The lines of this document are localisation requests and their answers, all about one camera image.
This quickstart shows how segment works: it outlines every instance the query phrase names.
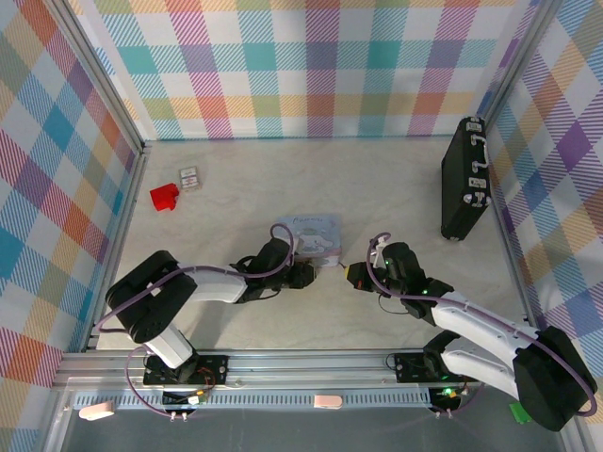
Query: plaid backdrop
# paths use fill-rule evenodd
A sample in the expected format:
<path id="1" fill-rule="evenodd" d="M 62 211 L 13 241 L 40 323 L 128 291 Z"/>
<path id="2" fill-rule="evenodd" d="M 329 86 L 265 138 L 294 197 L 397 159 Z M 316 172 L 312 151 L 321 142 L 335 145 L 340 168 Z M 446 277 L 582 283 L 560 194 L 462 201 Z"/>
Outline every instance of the plaid backdrop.
<path id="1" fill-rule="evenodd" d="M 75 351 L 134 152 L 41 0 L 0 0 L 0 450 Z"/>
<path id="2" fill-rule="evenodd" d="M 72 0 L 161 139 L 451 134 L 520 3 Z"/>
<path id="3" fill-rule="evenodd" d="M 531 309 L 603 388 L 603 8 L 567 0 L 490 134 L 497 197 Z M 603 401 L 587 419 L 603 450 Z"/>

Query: red object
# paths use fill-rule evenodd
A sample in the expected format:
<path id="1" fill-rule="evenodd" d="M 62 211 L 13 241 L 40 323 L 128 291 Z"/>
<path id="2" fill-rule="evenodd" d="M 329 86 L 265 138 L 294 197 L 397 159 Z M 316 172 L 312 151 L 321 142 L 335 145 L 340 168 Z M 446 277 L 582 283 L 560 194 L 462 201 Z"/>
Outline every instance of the red object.
<path id="1" fill-rule="evenodd" d="M 153 205 L 157 211 L 163 209 L 173 210 L 176 207 L 176 198 L 180 194 L 176 184 L 167 184 L 150 191 Z"/>

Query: purple cable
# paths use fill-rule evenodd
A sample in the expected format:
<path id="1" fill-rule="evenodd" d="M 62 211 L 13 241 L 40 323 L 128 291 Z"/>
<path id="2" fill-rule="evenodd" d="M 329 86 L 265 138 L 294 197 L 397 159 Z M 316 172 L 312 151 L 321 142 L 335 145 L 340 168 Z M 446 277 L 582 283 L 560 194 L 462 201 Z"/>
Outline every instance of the purple cable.
<path id="1" fill-rule="evenodd" d="M 140 347 L 136 347 L 135 349 L 133 349 L 130 354 L 128 355 L 128 357 L 125 359 L 125 382 L 128 384 L 128 387 L 130 388 L 130 391 L 132 391 L 132 394 L 138 399 L 140 400 L 140 403 L 142 403 L 142 405 L 144 405 L 145 407 L 147 407 L 149 410 L 151 410 L 152 412 L 156 412 L 157 414 L 161 414 L 164 417 L 169 417 L 171 418 L 171 415 L 161 411 L 159 408 L 154 407 L 153 405 L 151 405 L 149 402 L 147 402 L 142 395 L 139 394 L 139 392 L 136 390 L 136 388 L 134 387 L 134 383 L 132 383 L 132 380 L 130 379 L 130 362 L 132 361 L 132 358 L 134 358 L 134 355 L 139 352 L 145 350 L 146 351 L 146 347 L 145 346 L 140 346 Z"/>
<path id="2" fill-rule="evenodd" d="M 147 295 L 149 295 L 151 292 L 153 292 L 156 288 L 161 287 L 163 284 L 165 284 L 167 281 L 169 281 L 174 276 L 181 275 L 183 273 L 190 273 L 190 272 L 194 272 L 194 271 L 215 271 L 216 273 L 222 273 L 224 275 L 239 276 L 239 277 L 248 278 L 248 279 L 267 278 L 268 276 L 275 275 L 276 273 L 281 271 L 283 268 L 285 268 L 289 263 L 292 262 L 293 251 L 294 251 L 293 250 L 294 240 L 293 240 L 293 233 L 291 233 L 291 230 L 283 223 L 275 223 L 270 228 L 270 236 L 272 238 L 274 238 L 274 230 L 276 228 L 283 228 L 286 231 L 287 235 L 289 236 L 289 251 L 287 252 L 286 258 L 283 260 L 283 262 L 279 266 L 274 268 L 273 270 L 266 271 L 264 273 L 248 274 L 248 273 L 239 273 L 238 271 L 234 271 L 234 270 L 225 270 L 224 268 L 219 268 L 217 266 L 187 266 L 185 268 L 178 268 L 177 270 L 174 270 L 172 273 L 168 273 L 166 276 L 161 278 L 155 284 L 150 285 L 145 290 L 143 290 L 139 294 L 136 294 L 131 299 L 129 299 L 127 302 L 125 302 L 124 304 L 121 304 L 120 306 L 118 306 L 117 308 L 112 310 L 110 313 L 108 313 L 104 317 L 102 317 L 96 324 L 96 328 L 97 328 L 98 332 L 104 332 L 104 333 L 125 332 L 125 333 L 128 333 L 128 331 L 126 331 L 123 328 L 107 328 L 107 329 L 105 329 L 105 328 L 103 328 L 103 325 L 105 325 L 105 323 L 108 321 L 109 318 L 114 317 L 115 315 L 117 315 L 119 313 L 122 313 L 123 311 L 128 309 L 130 306 L 132 306 L 134 303 L 137 303 L 141 299 L 145 298 Z"/>
<path id="3" fill-rule="evenodd" d="M 372 264 L 370 263 L 370 254 L 375 249 L 375 245 L 377 244 L 377 241 L 380 238 L 384 238 L 385 240 L 387 240 L 387 239 L 389 239 L 389 237 L 391 237 L 390 233 L 380 233 L 380 234 L 377 234 L 370 241 L 370 246 L 368 247 L 368 251 L 367 251 L 367 271 L 368 271 L 368 275 L 370 276 L 370 279 L 375 283 L 375 285 L 377 287 L 379 287 L 379 289 L 382 292 L 384 292 L 387 295 L 390 295 L 391 297 L 395 297 L 397 299 L 430 300 L 430 301 L 436 301 L 438 303 L 439 302 L 445 302 L 445 303 L 448 303 L 448 304 L 452 304 L 452 305 L 455 305 L 458 308 L 461 308 L 461 309 L 470 311 L 470 312 L 472 312 L 474 314 L 477 314 L 482 319 L 486 319 L 489 322 L 494 323 L 498 327 L 501 327 L 501 328 L 503 328 L 503 329 L 505 329 L 507 331 L 511 331 L 513 333 L 516 333 L 517 336 L 519 336 L 522 339 L 530 342 L 531 344 L 536 345 L 544 353 L 546 353 L 553 360 L 555 360 L 555 362 L 557 362 L 558 365 L 560 365 L 569 375 L 572 376 L 572 378 L 579 384 L 580 388 L 582 388 L 582 391 L 584 391 L 584 393 L 588 396 L 588 399 L 591 402 L 591 408 L 589 410 L 587 410 L 586 412 L 577 412 L 576 415 L 577 416 L 582 416 L 582 417 L 590 417 L 590 416 L 595 415 L 596 410 L 597 410 L 597 404 L 596 404 L 595 394 L 593 394 L 593 391 L 591 390 L 591 388 L 589 387 L 589 385 L 586 383 L 586 381 L 584 381 L 584 379 L 580 375 L 578 375 L 578 373 L 568 363 L 565 362 L 565 360 L 561 356 L 559 356 L 557 353 L 555 353 L 549 347 L 545 346 L 544 344 L 541 344 L 540 342 L 536 341 L 532 337 L 529 337 L 527 334 L 525 334 L 522 331 L 516 331 L 515 328 L 513 326 L 509 325 L 508 323 L 505 323 L 502 320 L 499 320 L 496 317 L 493 317 L 493 316 L 489 315 L 488 313 L 486 313 L 485 311 L 482 311 L 481 309 L 478 309 L 475 306 L 472 306 L 470 304 L 466 304 L 466 303 L 463 303 L 461 301 L 457 301 L 456 299 L 443 299 L 443 298 L 439 298 L 439 297 L 428 297 L 428 296 L 420 296 L 420 295 L 403 295 L 403 294 L 397 294 L 396 292 L 393 292 L 393 291 L 389 290 L 387 287 L 385 287 L 377 279 L 377 277 L 375 276 L 375 273 L 373 272 L 373 267 L 372 267 Z"/>

